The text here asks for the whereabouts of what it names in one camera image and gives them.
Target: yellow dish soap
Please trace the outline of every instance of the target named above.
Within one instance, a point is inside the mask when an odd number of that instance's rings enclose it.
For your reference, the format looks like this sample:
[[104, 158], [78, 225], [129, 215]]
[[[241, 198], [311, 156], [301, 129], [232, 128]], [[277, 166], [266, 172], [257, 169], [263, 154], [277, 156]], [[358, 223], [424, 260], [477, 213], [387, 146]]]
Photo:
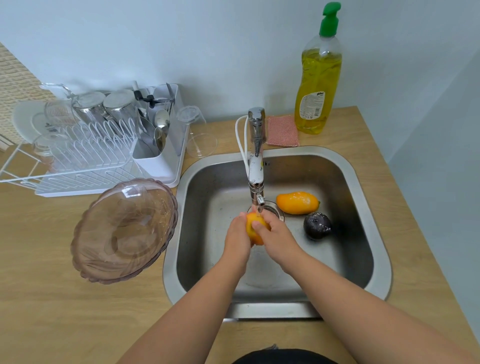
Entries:
[[340, 69], [342, 52], [335, 37], [338, 26], [339, 2], [324, 7], [319, 35], [315, 36], [301, 54], [303, 74], [295, 102], [297, 129], [308, 134], [322, 131], [332, 110]]

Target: stainless steel sink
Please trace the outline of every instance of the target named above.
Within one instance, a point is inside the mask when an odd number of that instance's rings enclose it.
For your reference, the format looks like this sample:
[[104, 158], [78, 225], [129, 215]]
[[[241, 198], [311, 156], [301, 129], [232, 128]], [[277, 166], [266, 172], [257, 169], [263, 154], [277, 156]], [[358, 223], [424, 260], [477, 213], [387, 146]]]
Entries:
[[[299, 245], [339, 274], [385, 299], [392, 280], [388, 254], [352, 166], [326, 148], [303, 146], [264, 152], [266, 200], [293, 191], [319, 197], [334, 233], [319, 241], [303, 231], [304, 216], [285, 215]], [[219, 260], [231, 220], [250, 204], [239, 153], [194, 163], [177, 189], [179, 223], [163, 266], [169, 299], [177, 302]], [[266, 254], [251, 250], [226, 318], [308, 318], [318, 313], [300, 286]]]

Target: plate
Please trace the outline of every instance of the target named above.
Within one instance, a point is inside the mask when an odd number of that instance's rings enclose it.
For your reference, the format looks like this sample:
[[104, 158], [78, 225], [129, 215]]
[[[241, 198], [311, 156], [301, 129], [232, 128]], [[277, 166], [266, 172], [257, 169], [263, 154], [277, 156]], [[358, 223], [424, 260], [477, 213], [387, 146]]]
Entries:
[[46, 118], [43, 101], [24, 101], [15, 106], [12, 124], [18, 134], [28, 143], [32, 143], [41, 134], [55, 133], [57, 128]]

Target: hand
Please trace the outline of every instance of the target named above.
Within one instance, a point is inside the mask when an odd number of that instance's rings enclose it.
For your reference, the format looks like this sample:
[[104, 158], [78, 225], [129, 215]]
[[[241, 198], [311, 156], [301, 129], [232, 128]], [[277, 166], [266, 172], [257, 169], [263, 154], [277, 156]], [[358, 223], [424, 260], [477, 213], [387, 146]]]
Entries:
[[[252, 206], [252, 209], [256, 211], [257, 207]], [[262, 237], [268, 255], [280, 264], [286, 273], [290, 274], [291, 263], [305, 252], [300, 248], [286, 224], [280, 221], [273, 212], [263, 209], [261, 214], [270, 225], [271, 230], [269, 231], [258, 221], [253, 221], [252, 227]]]
[[247, 235], [246, 213], [240, 212], [240, 215], [234, 218], [228, 227], [222, 259], [227, 260], [229, 265], [238, 266], [243, 275], [247, 269], [251, 247], [252, 244]]

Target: patterned wallpaper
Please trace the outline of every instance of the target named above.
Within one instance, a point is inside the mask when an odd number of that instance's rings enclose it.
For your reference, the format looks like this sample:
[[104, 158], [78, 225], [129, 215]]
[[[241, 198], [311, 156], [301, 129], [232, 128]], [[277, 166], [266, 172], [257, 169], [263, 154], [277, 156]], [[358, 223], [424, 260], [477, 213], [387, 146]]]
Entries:
[[38, 87], [40, 81], [0, 43], [0, 134], [14, 143], [22, 137], [12, 125], [13, 107], [26, 100], [51, 100], [50, 91]]

